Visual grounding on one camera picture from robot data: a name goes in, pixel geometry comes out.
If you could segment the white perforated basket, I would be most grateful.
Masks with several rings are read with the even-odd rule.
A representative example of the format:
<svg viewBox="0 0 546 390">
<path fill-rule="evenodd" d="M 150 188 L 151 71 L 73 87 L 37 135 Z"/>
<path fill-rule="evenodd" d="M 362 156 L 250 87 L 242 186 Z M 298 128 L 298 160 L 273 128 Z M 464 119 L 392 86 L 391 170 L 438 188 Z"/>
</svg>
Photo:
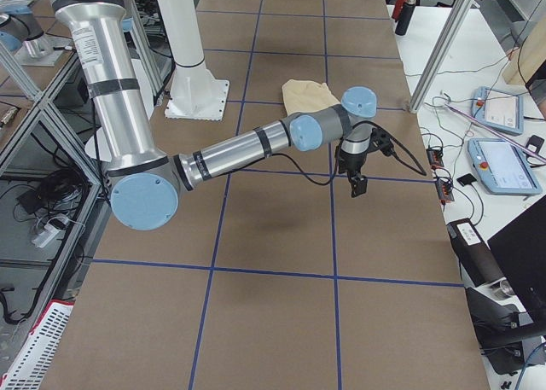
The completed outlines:
<svg viewBox="0 0 546 390">
<path fill-rule="evenodd" d="M 6 373 L 1 389 L 39 389 L 59 346 L 73 303 L 52 300 L 30 330 L 23 347 Z"/>
</svg>

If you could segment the white power strip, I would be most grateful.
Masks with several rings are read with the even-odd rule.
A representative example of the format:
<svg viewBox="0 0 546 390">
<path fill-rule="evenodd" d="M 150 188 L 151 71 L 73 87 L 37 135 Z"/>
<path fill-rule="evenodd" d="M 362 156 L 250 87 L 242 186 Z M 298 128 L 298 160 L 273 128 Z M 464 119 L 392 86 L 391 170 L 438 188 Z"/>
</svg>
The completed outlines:
<svg viewBox="0 0 546 390">
<path fill-rule="evenodd" d="M 48 221 L 44 227 L 32 238 L 35 247 L 43 248 L 52 242 L 69 223 L 68 217 L 58 216 Z"/>
</svg>

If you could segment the blue teach pendant far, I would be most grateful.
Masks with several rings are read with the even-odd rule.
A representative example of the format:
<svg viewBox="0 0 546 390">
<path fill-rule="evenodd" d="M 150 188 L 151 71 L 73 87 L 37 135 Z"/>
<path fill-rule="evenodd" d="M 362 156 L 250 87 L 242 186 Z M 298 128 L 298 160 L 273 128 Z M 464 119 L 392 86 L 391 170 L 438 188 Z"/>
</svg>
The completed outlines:
<svg viewBox="0 0 546 390">
<path fill-rule="evenodd" d="M 471 115 L 497 131 L 518 136 L 523 133 L 521 95 L 480 86 L 472 97 Z"/>
</svg>

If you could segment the beige long-sleeve printed shirt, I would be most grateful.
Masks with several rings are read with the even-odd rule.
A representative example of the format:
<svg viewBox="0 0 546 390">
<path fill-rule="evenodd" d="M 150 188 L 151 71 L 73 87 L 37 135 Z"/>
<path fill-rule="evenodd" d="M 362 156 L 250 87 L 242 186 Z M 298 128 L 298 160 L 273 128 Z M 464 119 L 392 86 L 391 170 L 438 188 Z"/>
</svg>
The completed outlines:
<svg viewBox="0 0 546 390">
<path fill-rule="evenodd" d="M 326 83 L 289 79 L 282 86 L 282 98 L 287 115 L 314 113 L 340 104 Z"/>
</svg>

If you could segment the orange electronics board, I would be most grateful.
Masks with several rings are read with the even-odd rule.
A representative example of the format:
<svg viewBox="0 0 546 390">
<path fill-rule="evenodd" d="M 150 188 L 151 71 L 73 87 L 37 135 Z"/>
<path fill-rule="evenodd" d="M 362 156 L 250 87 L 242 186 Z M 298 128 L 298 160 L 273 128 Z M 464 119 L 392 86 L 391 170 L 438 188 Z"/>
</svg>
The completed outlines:
<svg viewBox="0 0 546 390">
<path fill-rule="evenodd" d="M 432 169 L 434 184 L 437 190 L 439 201 L 442 206 L 455 200 L 453 196 L 454 184 L 453 178 L 445 168 L 443 162 L 443 152 L 440 148 L 429 147 L 426 150 L 427 158 Z"/>
</svg>

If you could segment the black water bottle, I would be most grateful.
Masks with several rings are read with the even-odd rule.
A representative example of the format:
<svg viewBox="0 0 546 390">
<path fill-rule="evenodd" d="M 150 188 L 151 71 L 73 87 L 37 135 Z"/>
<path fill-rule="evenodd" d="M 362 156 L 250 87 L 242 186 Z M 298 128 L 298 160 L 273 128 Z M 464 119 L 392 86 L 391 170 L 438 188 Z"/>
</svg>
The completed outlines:
<svg viewBox="0 0 546 390">
<path fill-rule="evenodd" d="M 412 15 L 415 11 L 417 0 L 406 0 L 402 6 L 400 14 L 398 16 L 398 22 L 395 28 L 395 34 L 398 36 L 403 36 L 406 34 Z"/>
</svg>

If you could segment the blue teach pendant near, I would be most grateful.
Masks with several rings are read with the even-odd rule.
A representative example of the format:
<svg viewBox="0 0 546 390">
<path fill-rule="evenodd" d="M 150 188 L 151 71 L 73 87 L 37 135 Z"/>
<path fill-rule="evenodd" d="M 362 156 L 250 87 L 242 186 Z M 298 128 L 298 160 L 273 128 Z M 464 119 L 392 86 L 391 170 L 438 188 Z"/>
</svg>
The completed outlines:
<svg viewBox="0 0 546 390">
<path fill-rule="evenodd" d="M 473 138 L 468 154 L 480 182 L 493 195 L 540 195 L 543 188 L 524 153 L 503 141 Z"/>
</svg>

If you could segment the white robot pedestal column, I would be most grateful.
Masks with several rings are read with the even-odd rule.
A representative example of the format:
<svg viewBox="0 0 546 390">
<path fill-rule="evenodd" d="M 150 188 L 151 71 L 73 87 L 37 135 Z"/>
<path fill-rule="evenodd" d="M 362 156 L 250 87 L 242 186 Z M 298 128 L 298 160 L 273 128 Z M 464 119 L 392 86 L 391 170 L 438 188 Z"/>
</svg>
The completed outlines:
<svg viewBox="0 0 546 390">
<path fill-rule="evenodd" d="M 166 117 L 218 121 L 223 118 L 229 81 L 206 65 L 194 0 L 157 0 L 175 63 Z"/>
</svg>

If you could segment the grey aluminium frame post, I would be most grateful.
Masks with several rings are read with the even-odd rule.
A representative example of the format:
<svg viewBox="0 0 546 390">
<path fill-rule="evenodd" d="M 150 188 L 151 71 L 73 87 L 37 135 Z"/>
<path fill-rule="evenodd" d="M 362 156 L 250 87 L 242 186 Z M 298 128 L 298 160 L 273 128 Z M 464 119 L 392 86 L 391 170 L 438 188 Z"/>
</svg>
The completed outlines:
<svg viewBox="0 0 546 390">
<path fill-rule="evenodd" d="M 409 111 L 411 113 L 416 114 L 423 104 L 473 1 L 474 0 L 455 0 L 409 102 Z"/>
</svg>

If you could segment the blue teach pendant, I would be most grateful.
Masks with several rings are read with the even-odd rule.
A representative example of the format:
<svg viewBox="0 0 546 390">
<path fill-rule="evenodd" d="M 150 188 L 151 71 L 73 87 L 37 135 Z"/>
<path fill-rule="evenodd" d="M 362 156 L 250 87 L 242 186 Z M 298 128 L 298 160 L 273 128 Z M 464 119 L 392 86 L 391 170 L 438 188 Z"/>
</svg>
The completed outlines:
<svg viewBox="0 0 546 390">
<path fill-rule="evenodd" d="M 468 154 L 480 182 L 493 195 L 540 195 L 543 188 L 524 153 L 503 141 L 473 138 Z"/>
<path fill-rule="evenodd" d="M 480 86 L 472 97 L 471 115 L 497 131 L 518 136 L 523 133 L 521 95 Z"/>
</svg>

